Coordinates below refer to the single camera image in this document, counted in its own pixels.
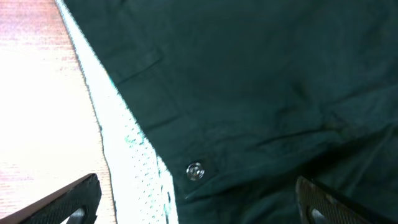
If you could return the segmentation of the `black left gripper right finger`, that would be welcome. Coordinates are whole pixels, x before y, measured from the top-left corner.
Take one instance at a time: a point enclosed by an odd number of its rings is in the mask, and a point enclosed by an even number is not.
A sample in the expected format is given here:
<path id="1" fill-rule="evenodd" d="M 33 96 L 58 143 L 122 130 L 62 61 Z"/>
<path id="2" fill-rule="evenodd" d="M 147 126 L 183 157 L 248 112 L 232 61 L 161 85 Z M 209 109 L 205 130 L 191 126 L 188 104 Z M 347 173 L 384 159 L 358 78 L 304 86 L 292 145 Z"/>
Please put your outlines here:
<path id="1" fill-rule="evenodd" d="M 297 179 L 295 195 L 302 224 L 397 224 L 304 176 Z"/>

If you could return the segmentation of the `black shorts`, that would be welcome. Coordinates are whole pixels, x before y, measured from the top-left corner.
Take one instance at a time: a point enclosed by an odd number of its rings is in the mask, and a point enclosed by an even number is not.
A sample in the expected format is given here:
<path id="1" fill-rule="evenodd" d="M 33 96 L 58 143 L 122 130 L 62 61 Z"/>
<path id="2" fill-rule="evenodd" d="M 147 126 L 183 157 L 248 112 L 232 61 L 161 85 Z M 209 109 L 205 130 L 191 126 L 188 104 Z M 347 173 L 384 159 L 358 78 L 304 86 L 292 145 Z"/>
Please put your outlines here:
<path id="1" fill-rule="evenodd" d="M 67 0 L 180 223 L 298 223 L 297 177 L 397 219 L 396 0 Z"/>

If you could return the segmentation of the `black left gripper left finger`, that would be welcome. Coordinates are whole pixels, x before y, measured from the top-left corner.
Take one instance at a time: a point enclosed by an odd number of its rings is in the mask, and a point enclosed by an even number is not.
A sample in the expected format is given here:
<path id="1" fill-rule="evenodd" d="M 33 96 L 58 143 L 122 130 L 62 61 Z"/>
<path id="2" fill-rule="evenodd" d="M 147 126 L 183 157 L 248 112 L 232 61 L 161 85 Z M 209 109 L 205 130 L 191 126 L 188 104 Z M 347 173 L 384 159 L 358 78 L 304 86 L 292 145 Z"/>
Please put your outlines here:
<path id="1" fill-rule="evenodd" d="M 1 224 L 94 224 L 102 192 L 94 173 L 1 219 Z"/>

